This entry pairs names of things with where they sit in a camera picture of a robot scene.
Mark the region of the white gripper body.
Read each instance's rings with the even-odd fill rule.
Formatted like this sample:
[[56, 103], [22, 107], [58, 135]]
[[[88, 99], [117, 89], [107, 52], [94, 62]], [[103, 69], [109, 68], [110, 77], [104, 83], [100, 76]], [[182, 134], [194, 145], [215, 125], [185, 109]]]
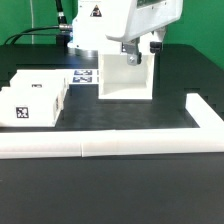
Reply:
[[180, 19], [183, 0], [107, 0], [105, 35], [128, 42]]

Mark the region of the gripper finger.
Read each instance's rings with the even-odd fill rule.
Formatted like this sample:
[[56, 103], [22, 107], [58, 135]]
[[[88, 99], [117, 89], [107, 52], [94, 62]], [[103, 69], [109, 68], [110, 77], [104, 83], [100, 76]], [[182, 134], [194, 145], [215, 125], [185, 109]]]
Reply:
[[163, 49], [163, 39], [166, 34], [165, 28], [160, 28], [152, 32], [152, 39], [150, 41], [150, 52], [157, 54]]
[[141, 63], [142, 54], [139, 51], [139, 42], [140, 39], [136, 38], [122, 44], [122, 50], [127, 54], [127, 63], [129, 65], [136, 66]]

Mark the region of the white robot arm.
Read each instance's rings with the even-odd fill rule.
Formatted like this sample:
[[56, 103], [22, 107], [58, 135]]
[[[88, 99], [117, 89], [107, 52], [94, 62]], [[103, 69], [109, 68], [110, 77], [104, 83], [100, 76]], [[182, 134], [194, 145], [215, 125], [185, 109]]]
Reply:
[[180, 19], [183, 0], [78, 0], [72, 21], [72, 42], [76, 55], [96, 57], [115, 43], [127, 54], [127, 63], [141, 63], [140, 37], [150, 36], [150, 52], [162, 49], [167, 26]]

